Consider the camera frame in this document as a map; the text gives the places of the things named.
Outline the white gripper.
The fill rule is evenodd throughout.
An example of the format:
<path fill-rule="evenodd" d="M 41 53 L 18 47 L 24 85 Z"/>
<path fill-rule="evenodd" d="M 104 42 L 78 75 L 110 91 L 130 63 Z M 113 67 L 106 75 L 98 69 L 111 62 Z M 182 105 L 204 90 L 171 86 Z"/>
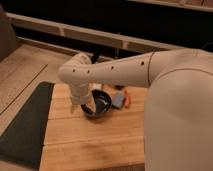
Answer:
<path fill-rule="evenodd" d="M 80 84 L 69 83 L 69 89 L 70 89 L 71 102 L 75 105 L 86 104 L 88 99 L 90 98 L 91 92 L 88 83 L 80 83 Z M 75 110 L 73 104 L 71 104 L 70 106 L 71 113 L 73 113 Z"/>

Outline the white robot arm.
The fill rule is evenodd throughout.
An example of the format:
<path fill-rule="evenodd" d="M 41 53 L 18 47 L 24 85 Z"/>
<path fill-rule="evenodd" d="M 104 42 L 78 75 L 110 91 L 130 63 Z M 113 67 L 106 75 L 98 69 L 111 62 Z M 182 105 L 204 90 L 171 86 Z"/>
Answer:
<path fill-rule="evenodd" d="M 213 171 L 213 52 L 176 49 L 98 64 L 79 53 L 58 74 L 75 104 L 87 102 L 91 83 L 148 90 L 146 171 Z"/>

